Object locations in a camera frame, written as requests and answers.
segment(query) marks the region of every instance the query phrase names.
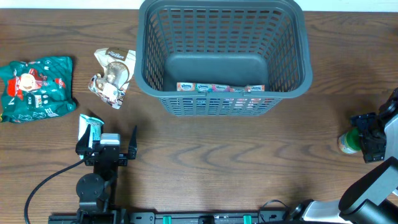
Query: teal snack package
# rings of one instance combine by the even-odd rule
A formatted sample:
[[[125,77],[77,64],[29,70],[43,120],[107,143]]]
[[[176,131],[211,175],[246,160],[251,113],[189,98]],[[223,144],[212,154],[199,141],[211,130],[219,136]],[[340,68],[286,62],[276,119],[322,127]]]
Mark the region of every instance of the teal snack package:
[[[72,100],[72,60],[44,57],[0,67],[6,88],[1,122],[24,123],[63,116],[76,108]]]

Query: black cable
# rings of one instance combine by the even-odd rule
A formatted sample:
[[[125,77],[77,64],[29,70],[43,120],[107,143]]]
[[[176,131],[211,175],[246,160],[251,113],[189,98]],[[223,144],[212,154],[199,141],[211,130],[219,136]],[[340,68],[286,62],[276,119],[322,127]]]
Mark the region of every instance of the black cable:
[[[262,209],[265,207],[265,206],[267,206],[267,205],[269,205],[270,203],[274,203],[274,202],[278,202],[278,203],[281,203],[282,205],[285,205],[283,202],[281,202],[280,200],[269,200],[267,203],[265,203],[261,208],[260,208],[260,210],[259,210],[259,217],[262,219],[262,221],[264,222],[264,223],[266,223],[266,221],[264,220],[264,216],[263,215],[261,215],[260,214],[260,212],[262,211]]]
[[[52,174],[51,176],[47,177],[46,179],[44,179],[41,183],[39,183],[36,186],[36,188],[32,191],[32,193],[30,193],[30,195],[27,198],[26,203],[25,203],[24,217],[25,217],[26,224],[30,224],[29,216],[27,214],[27,210],[29,208],[30,201],[32,200],[32,197],[36,194],[36,192],[39,190],[39,188],[41,188],[47,181],[51,180],[52,178],[60,175],[61,173],[65,172],[65,171],[68,171],[68,170],[70,170],[72,168],[75,168],[76,166],[78,166],[78,165],[80,165],[82,163],[84,163],[89,157],[91,157],[91,156],[85,156],[84,159],[80,160],[79,162],[75,163],[74,165],[68,166],[67,168],[64,168],[64,169]]]

